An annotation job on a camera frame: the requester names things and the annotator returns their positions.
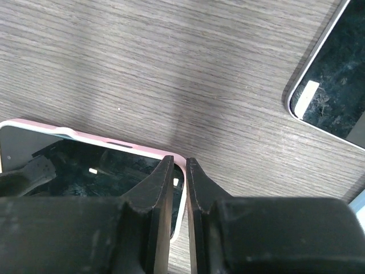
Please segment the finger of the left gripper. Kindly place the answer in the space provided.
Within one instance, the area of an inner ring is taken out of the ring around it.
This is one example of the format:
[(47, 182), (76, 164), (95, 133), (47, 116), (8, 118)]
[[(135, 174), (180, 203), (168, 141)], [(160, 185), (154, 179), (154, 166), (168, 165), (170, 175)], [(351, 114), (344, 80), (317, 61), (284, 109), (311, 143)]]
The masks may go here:
[(1, 197), (20, 197), (56, 178), (51, 160), (38, 156), (24, 167), (1, 173)]

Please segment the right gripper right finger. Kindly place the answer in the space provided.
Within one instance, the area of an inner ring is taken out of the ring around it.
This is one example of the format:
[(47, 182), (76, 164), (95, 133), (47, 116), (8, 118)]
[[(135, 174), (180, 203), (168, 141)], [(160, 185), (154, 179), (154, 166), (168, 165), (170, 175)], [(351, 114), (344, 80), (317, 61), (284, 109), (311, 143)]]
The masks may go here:
[(186, 161), (192, 273), (363, 273), (364, 232), (334, 198), (234, 197)]

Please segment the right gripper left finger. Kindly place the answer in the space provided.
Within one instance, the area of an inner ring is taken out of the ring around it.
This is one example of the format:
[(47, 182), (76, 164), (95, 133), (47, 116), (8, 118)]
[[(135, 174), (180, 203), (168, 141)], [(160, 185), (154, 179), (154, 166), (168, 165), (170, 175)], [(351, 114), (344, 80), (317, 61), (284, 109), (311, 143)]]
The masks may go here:
[(120, 197), (1, 199), (2, 273), (167, 273), (174, 158)]

